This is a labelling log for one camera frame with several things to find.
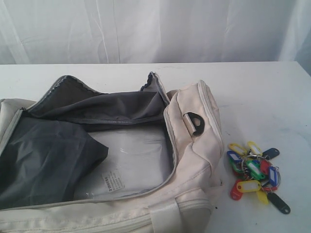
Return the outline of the cream fabric duffel bag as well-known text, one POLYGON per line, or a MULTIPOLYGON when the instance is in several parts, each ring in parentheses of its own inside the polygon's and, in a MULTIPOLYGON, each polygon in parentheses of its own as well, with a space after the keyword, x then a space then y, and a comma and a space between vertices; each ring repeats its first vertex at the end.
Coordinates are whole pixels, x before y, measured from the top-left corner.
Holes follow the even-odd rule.
POLYGON ((3 233, 203 233, 223 183, 219 109, 204 81, 166 92, 151 72, 139 91, 101 93, 60 77, 39 101, 0 101, 3 233), (93 132, 161 127, 172 172, 158 187, 75 200, 108 147, 93 132))

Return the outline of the colourful key tag bunch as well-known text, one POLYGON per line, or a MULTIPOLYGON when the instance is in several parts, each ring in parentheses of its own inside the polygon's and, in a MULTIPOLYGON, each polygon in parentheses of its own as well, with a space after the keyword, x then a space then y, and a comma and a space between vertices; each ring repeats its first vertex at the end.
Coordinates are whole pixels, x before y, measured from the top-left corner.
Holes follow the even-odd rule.
POLYGON ((280 155, 278 149, 262 151, 253 141, 248 141, 245 147, 230 143, 226 155, 236 177, 230 190, 233 200, 240 200, 246 193, 256 193, 263 204, 271 203, 285 215, 291 212, 289 205, 276 194, 281 174, 271 160, 280 155))

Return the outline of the clear plastic packing bag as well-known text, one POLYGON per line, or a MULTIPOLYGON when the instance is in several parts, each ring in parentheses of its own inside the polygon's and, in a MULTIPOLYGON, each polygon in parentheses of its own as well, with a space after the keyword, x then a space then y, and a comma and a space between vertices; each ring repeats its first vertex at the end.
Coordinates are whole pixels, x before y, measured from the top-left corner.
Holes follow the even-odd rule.
POLYGON ((148 192, 169 177, 172 155, 161 127, 93 132, 108 147, 107 158, 81 179, 75 200, 111 200, 148 192))

